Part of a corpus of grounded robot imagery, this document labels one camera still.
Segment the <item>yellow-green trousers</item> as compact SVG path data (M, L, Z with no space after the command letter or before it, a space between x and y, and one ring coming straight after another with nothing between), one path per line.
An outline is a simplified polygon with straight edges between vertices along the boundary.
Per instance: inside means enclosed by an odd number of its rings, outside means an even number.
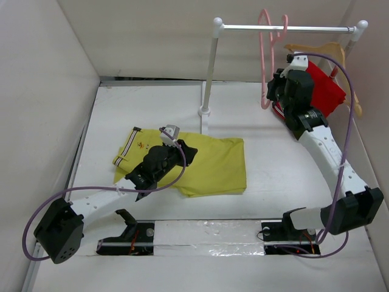
M179 133L179 139L198 150L193 162L172 185L187 197L240 194L247 188L244 140L218 139L199 133ZM153 146L160 145L160 131L134 128L114 158L114 182L130 173Z

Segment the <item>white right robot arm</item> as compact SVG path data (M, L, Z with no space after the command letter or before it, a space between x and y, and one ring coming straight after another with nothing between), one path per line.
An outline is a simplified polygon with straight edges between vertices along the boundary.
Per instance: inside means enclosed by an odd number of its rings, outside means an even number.
M283 236L293 240L304 229L328 229L330 234L338 235L372 223L383 202L383 193L378 187L368 187L352 166L342 161L343 151L335 142L326 117L311 106L311 75L302 70L278 69L267 88L268 98L280 104L286 126L311 155L335 201L327 207L302 207L284 213Z

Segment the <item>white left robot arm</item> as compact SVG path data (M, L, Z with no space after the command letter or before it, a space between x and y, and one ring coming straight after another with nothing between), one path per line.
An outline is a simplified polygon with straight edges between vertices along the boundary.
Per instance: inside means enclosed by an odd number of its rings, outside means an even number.
M143 161L112 187L95 187L95 194L67 202L62 194L48 201L48 209L35 228L33 235L54 264L69 260L84 243L84 231L96 220L111 214L123 218L114 233L98 241L134 243L145 236L146 229L126 210L129 203L137 202L152 192L160 191L158 182L174 167L185 169L194 160L197 148L184 140L167 141L150 148Z

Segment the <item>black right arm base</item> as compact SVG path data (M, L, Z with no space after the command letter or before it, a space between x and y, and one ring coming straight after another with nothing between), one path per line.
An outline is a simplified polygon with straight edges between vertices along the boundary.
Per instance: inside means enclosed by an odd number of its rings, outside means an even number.
M315 230L287 231L281 220L263 220L257 238L263 242L264 253L270 255L320 255Z

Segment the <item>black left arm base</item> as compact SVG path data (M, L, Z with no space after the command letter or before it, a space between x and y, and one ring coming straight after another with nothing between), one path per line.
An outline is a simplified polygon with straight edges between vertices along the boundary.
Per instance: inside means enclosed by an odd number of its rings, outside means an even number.
M155 221L137 221L127 210L116 210L126 224L118 237L98 241L96 253L100 256L153 256Z

